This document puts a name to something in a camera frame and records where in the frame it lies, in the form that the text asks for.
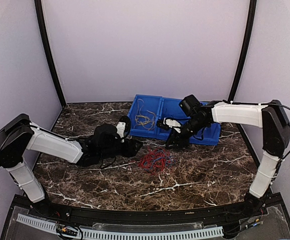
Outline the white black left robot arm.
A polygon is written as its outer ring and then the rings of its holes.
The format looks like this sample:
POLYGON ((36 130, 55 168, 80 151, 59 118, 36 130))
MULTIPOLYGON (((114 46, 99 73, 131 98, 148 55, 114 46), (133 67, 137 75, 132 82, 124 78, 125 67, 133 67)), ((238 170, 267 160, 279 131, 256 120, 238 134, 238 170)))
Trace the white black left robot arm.
POLYGON ((35 209, 44 218, 55 214, 47 193, 24 160, 26 150, 48 154, 67 162, 89 167, 105 159, 134 157, 142 142, 129 139, 131 121, 122 116, 117 125, 104 123, 95 128, 87 138, 69 138, 50 132, 30 121, 27 114, 20 114, 0 129, 0 167, 6 169, 35 209))

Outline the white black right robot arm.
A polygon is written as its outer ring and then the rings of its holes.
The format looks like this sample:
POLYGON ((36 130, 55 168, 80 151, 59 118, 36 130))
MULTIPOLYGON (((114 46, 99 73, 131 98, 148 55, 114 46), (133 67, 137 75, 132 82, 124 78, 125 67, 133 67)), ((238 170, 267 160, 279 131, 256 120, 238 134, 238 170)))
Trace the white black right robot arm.
POLYGON ((179 106, 186 118, 165 117, 157 121, 159 128, 171 130, 165 143, 167 149, 187 147, 191 137, 215 123, 242 124, 262 129, 262 159, 240 205, 243 216, 252 216, 263 205, 263 197, 289 155, 286 149, 290 142, 290 121, 285 111, 290 107, 278 100, 265 103, 213 100, 202 104, 192 94, 185 97, 179 106))

